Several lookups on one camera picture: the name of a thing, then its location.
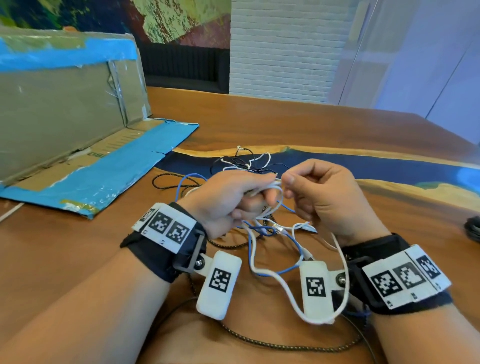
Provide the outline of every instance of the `left hand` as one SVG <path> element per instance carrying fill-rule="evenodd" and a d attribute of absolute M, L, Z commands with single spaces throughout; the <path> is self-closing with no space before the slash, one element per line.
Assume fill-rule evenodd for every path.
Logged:
<path fill-rule="evenodd" d="M 241 220 L 259 216 L 266 205 L 277 204 L 277 190 L 268 189 L 247 197 L 245 192 L 264 188 L 275 174 L 257 174 L 242 170 L 219 172 L 199 189 L 178 201 L 205 228 L 210 239 L 227 233 Z"/>

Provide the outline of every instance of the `metal screw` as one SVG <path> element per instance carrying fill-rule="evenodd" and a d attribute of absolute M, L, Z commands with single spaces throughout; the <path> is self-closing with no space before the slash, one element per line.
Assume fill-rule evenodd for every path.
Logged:
<path fill-rule="evenodd" d="M 345 278 L 345 273 L 340 273 L 338 274 L 336 277 L 335 277 L 335 280 L 336 280 L 336 283 L 340 286 L 340 287 L 345 287 L 345 283 L 347 282 L 346 278 Z"/>
<path fill-rule="evenodd" d="M 194 269 L 200 270 L 205 266 L 205 259 L 202 256 L 199 256 L 197 261 L 195 262 Z"/>

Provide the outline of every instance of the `white brick wall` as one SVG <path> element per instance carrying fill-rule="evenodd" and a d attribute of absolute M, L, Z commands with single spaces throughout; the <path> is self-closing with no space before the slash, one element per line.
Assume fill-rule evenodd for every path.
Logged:
<path fill-rule="evenodd" d="M 232 0 L 230 93 L 326 102 L 359 0 Z"/>

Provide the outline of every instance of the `hand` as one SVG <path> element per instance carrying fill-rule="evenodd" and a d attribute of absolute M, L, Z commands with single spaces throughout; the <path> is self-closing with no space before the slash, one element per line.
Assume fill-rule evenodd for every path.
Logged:
<path fill-rule="evenodd" d="M 342 246 L 390 235 L 345 167 L 309 159 L 287 170 L 282 182 L 297 215 L 315 227 L 322 222 Z"/>
<path fill-rule="evenodd" d="M 214 239 L 240 225 L 241 220 L 257 217 L 266 205 L 277 204 L 275 189 L 252 197 L 244 196 L 249 190 L 268 186 L 275 177 L 273 173 L 226 170 L 215 174 L 178 204 L 201 223 L 210 239 Z"/>

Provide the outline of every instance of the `forearm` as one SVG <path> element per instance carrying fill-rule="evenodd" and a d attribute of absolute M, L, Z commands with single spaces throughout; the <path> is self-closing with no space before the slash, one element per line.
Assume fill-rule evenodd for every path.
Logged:
<path fill-rule="evenodd" d="M 407 315 L 373 315 L 389 364 L 480 363 L 480 334 L 450 304 Z"/>
<path fill-rule="evenodd" d="M 134 363 L 169 286 L 122 249 L 9 341 L 0 363 Z"/>

